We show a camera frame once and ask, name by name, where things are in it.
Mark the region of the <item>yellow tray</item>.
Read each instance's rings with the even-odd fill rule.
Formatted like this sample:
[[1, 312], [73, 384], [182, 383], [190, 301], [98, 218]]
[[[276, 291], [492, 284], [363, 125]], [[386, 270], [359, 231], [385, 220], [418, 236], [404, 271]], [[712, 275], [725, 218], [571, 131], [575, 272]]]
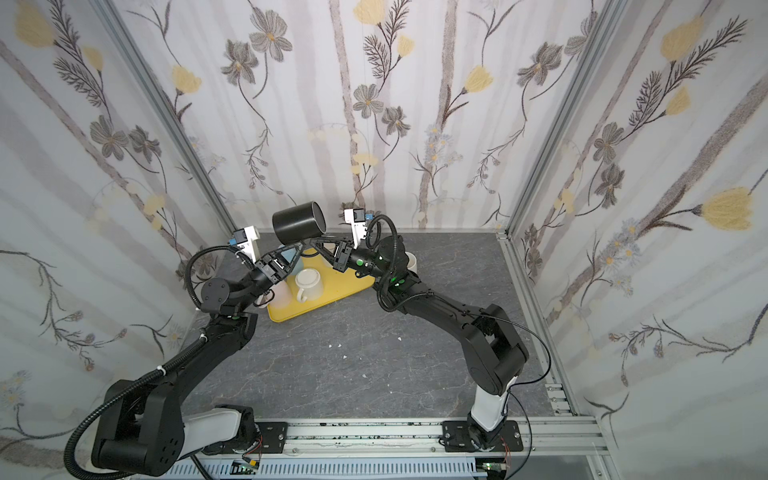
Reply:
[[288, 276], [285, 280], [292, 292], [293, 299], [289, 306], [281, 309], [267, 307], [270, 319], [275, 323], [281, 323], [286, 320], [298, 317], [310, 311], [326, 306], [335, 301], [352, 296], [366, 289], [369, 289], [374, 280], [370, 277], [357, 278], [352, 270], [345, 273], [338, 272], [327, 265], [327, 262], [320, 257], [303, 259], [304, 268], [314, 268], [320, 271], [324, 286], [322, 297], [315, 301], [299, 303], [296, 301], [297, 287], [295, 285], [295, 276], [301, 271], [296, 270], [294, 274]]

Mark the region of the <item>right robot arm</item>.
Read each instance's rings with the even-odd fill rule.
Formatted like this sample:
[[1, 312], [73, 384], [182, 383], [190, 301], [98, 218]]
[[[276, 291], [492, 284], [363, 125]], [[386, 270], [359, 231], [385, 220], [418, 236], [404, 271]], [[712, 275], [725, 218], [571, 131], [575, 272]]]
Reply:
[[456, 339], [477, 389], [467, 416], [467, 443], [489, 450], [502, 435], [510, 388], [529, 360], [529, 352], [506, 312], [445, 297], [408, 268], [402, 237], [387, 236], [368, 248], [346, 238], [318, 237], [305, 242], [332, 267], [374, 279], [380, 307], [421, 318]]

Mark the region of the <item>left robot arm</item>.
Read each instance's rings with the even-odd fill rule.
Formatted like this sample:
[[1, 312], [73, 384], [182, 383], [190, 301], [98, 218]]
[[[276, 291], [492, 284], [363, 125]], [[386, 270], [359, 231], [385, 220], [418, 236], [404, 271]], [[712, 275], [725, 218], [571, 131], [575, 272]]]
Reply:
[[123, 479], [135, 474], [161, 476], [179, 459], [226, 449], [247, 452], [262, 438], [250, 407], [216, 407], [199, 418], [185, 418], [182, 405], [224, 360], [254, 336], [258, 316], [248, 312], [295, 264], [283, 254], [302, 252], [301, 243], [284, 244], [258, 259], [234, 245], [223, 251], [246, 266], [241, 280], [220, 277], [196, 288], [192, 268], [211, 253], [198, 251], [187, 262], [184, 286], [209, 322], [198, 339], [170, 360], [132, 381], [114, 383], [104, 402], [73, 430], [63, 452], [66, 471], [76, 479]]

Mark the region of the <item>black mug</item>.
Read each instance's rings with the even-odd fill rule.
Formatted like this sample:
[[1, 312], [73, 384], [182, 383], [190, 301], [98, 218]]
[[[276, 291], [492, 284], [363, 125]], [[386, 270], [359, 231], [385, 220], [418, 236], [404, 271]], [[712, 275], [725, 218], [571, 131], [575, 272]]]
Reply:
[[320, 237], [327, 229], [323, 211], [314, 201], [275, 212], [272, 226], [278, 240], [284, 245]]

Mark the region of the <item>white speckled mug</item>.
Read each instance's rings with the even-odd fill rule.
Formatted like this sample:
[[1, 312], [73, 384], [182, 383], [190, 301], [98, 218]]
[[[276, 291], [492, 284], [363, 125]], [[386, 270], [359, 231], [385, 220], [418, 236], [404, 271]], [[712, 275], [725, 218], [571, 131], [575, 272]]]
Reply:
[[411, 252], [407, 252], [406, 256], [407, 256], [407, 269], [410, 272], [417, 273], [418, 272], [418, 260], [417, 260], [416, 256], [413, 253], [411, 253]]

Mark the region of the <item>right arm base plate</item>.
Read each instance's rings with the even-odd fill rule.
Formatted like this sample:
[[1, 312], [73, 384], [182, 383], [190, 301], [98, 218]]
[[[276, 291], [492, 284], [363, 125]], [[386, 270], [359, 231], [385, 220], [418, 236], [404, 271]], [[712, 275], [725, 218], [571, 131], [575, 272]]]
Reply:
[[523, 439], [518, 423], [502, 421], [494, 430], [485, 431], [474, 421], [446, 420], [441, 424], [438, 442], [449, 453], [522, 452]]

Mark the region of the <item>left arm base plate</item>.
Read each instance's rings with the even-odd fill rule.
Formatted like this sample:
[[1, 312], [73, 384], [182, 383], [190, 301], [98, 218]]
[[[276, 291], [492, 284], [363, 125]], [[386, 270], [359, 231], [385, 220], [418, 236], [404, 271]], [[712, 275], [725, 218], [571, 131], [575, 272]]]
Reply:
[[287, 439], [287, 422], [247, 420], [231, 440], [222, 443], [223, 454], [281, 454]]

